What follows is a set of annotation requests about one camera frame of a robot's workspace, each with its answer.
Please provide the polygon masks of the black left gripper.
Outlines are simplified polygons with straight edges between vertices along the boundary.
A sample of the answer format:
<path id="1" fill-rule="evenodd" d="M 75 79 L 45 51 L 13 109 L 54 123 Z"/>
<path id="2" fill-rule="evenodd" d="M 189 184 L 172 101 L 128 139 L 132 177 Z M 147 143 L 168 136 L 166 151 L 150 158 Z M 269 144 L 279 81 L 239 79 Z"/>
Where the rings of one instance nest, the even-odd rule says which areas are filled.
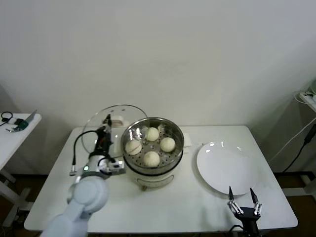
<path id="1" fill-rule="evenodd" d="M 102 121 L 102 126 L 96 130 L 97 142 L 94 147 L 94 152 L 101 153 L 107 156 L 111 146 L 111 132 L 112 129 L 111 115 L 108 114 Z"/>

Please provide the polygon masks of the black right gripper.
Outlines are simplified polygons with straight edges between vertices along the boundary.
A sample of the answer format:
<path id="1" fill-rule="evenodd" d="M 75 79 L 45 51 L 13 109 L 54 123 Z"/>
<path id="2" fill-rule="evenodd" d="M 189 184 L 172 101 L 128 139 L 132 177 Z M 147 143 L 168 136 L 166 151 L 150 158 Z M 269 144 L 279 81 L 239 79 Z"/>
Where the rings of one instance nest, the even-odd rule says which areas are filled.
<path id="1" fill-rule="evenodd" d="M 234 216 L 241 221 L 243 233 L 248 237 L 258 237 L 259 229 L 257 226 L 257 221 L 259 220 L 259 216 L 261 216 L 262 204 L 259 203 L 258 198 L 252 188 L 250 188 L 250 193 L 254 203 L 254 208 L 240 207 L 234 199 L 231 186 L 229 186 L 228 207 Z"/>

